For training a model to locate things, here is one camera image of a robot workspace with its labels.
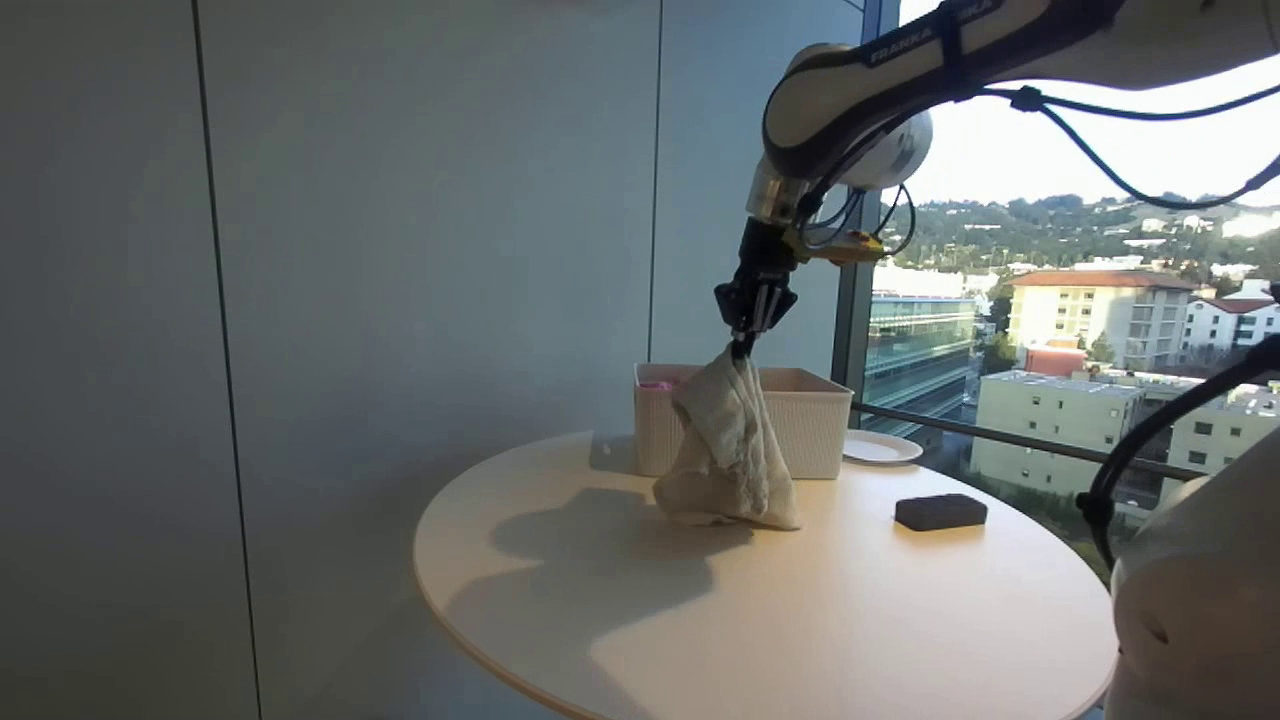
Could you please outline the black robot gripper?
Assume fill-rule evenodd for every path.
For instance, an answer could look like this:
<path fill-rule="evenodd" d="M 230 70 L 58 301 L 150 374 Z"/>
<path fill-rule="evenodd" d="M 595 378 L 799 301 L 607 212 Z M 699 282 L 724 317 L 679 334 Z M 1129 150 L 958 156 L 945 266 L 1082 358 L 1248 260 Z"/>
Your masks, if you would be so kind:
<path fill-rule="evenodd" d="M 797 306 L 787 289 L 797 256 L 778 223 L 749 219 L 740 260 L 727 284 L 716 289 L 716 309 L 733 328 L 733 360 L 749 360 L 761 334 L 778 328 Z"/>

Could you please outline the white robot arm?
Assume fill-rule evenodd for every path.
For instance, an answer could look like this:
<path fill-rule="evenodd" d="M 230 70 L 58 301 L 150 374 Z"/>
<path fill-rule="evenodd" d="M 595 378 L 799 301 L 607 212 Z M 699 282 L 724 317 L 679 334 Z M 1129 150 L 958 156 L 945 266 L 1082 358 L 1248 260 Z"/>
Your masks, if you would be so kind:
<path fill-rule="evenodd" d="M 733 348 L 787 309 L 822 197 L 879 142 L 1001 81 L 1155 88 L 1278 53 L 1280 0 L 939 0 L 859 50 L 811 43 L 778 81 L 740 269 L 716 289 Z M 1112 573 L 1107 720 L 1280 720 L 1280 438 L 1155 516 Z"/>

